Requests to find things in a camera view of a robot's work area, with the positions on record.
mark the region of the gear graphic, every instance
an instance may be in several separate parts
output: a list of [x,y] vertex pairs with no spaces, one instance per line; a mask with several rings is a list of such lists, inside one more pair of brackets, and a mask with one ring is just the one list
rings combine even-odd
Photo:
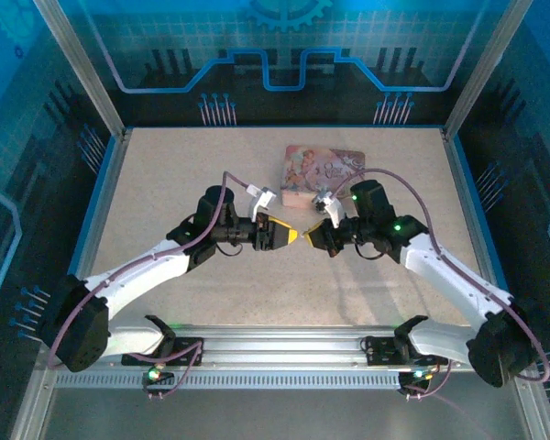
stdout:
[[15,43],[28,39],[35,27],[31,0],[0,0],[0,28]]
[[287,32],[289,28],[297,31],[301,25],[311,26],[315,17],[324,16],[324,8],[332,6],[332,0],[243,0],[242,6],[258,26]]

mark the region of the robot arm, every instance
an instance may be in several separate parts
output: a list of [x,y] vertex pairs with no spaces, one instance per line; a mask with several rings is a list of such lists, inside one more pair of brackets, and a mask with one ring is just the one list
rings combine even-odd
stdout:
[[523,315],[511,294],[483,280],[439,244],[435,249],[428,228],[410,215],[396,216],[377,181],[360,182],[351,192],[357,208],[357,216],[352,218],[337,208],[339,202],[330,193],[314,199],[316,209],[331,218],[304,234],[308,242],[326,250],[330,257],[346,244],[372,243],[381,255],[429,281],[470,324],[463,327],[436,323],[425,316],[413,318],[396,330],[396,339],[400,339],[396,347],[401,347],[402,358],[435,356],[470,364],[495,387],[535,361],[529,337],[501,306],[506,304]]
[[[259,212],[266,208],[274,193],[249,185],[254,196],[249,217],[238,217],[234,194],[225,190],[218,206],[220,186],[206,190],[195,214],[170,231],[151,250],[119,268],[94,275],[86,280],[68,276],[52,295],[37,324],[37,335],[49,347],[54,345],[70,314],[80,311],[57,345],[57,357],[72,372],[91,366],[98,358],[124,353],[139,353],[163,358],[175,350],[175,334],[156,316],[145,316],[131,325],[110,326],[124,307],[159,284],[193,270],[215,254],[218,243],[237,246],[250,243],[255,250],[274,250],[290,244],[297,232],[272,216]],[[207,236],[198,237],[211,224],[215,211],[218,220]],[[196,244],[175,251],[183,245]],[[79,305],[92,295],[83,306]]]

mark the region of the speckled surface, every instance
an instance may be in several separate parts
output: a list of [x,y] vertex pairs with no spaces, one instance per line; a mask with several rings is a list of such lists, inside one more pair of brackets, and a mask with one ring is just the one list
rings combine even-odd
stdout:
[[[221,182],[223,170],[259,187],[278,189],[290,144],[360,150],[368,167],[398,172],[426,201],[441,243],[478,269],[437,128],[139,128],[128,146],[93,273],[159,243],[195,210],[208,186]],[[399,183],[375,178],[398,215],[423,219]],[[249,196],[234,183],[229,187],[244,215]],[[281,200],[269,213],[300,232],[322,218],[285,208]],[[216,254],[134,301],[119,318],[133,314],[194,325],[398,325],[416,314],[465,323],[426,281],[391,259],[366,261],[352,248],[329,258],[302,238],[275,252],[246,246],[237,258]]]

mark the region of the pink box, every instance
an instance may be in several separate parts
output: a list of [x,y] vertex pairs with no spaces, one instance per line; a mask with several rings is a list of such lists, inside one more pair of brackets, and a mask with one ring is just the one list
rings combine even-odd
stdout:
[[[312,199],[321,190],[335,190],[348,175],[364,168],[365,154],[359,151],[289,145],[281,182],[283,206],[313,209]],[[339,199],[349,196],[350,186],[338,194]]]

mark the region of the enclosure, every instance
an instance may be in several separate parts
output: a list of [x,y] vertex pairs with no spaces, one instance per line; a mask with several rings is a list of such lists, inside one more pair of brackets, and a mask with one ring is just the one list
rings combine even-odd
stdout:
[[33,324],[61,278],[157,245],[223,171],[275,190],[269,215],[300,234],[321,221],[281,204],[290,145],[406,179],[440,244],[513,295],[550,359],[550,0],[0,0],[0,439],[550,439],[550,380],[495,389],[455,363],[450,405],[406,401],[404,367],[368,365],[362,338],[465,316],[390,258],[329,258],[305,236],[216,254],[114,318],[203,338],[162,402],[120,356],[47,368]]

